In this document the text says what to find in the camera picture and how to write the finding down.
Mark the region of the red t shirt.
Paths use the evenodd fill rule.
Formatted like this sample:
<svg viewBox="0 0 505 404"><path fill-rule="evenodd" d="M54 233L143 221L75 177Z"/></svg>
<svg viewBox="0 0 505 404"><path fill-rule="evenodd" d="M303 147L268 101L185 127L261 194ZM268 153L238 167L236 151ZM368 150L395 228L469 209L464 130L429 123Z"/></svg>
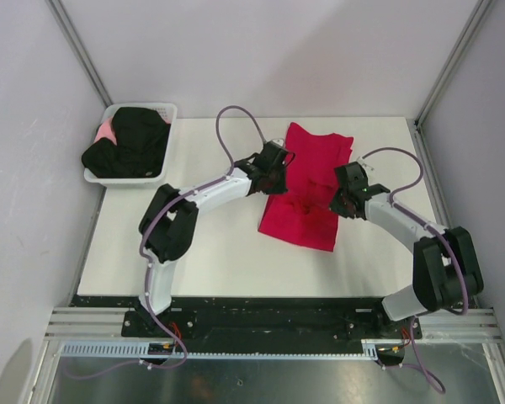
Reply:
<svg viewBox="0 0 505 404"><path fill-rule="evenodd" d="M258 231L299 247L333 252L338 215L329 204L338 190L335 168L349 163L354 139L337 133L313 135L295 122L286 132L292 153L285 194L271 195Z"/></svg>

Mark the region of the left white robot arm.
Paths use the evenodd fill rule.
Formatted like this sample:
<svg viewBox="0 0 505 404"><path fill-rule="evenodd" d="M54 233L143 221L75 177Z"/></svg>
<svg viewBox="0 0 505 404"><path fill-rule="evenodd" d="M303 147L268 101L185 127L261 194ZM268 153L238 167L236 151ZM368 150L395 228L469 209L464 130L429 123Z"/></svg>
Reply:
<svg viewBox="0 0 505 404"><path fill-rule="evenodd" d="M284 194L287 168L295 153L267 141L259 153L232 161L222 175L184 189L160 186L139 224L139 254L146 260L139 295L140 326L157 337L169 326L165 312L172 304L172 284L178 260L190 249L198 219L235 199L252 194Z"/></svg>

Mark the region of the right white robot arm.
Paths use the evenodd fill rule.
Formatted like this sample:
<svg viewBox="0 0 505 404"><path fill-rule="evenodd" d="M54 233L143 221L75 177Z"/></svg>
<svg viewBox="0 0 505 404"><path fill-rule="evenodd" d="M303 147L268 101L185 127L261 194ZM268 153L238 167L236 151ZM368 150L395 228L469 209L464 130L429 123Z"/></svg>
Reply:
<svg viewBox="0 0 505 404"><path fill-rule="evenodd" d="M345 219L368 221L412 253L412 282L385 296L372 310L371 326L382 338L414 316L447 310L464 315L470 298L484 290L484 280L470 233L448 228L395 201L385 186L369 184L358 162L334 169L338 190L329 209Z"/></svg>

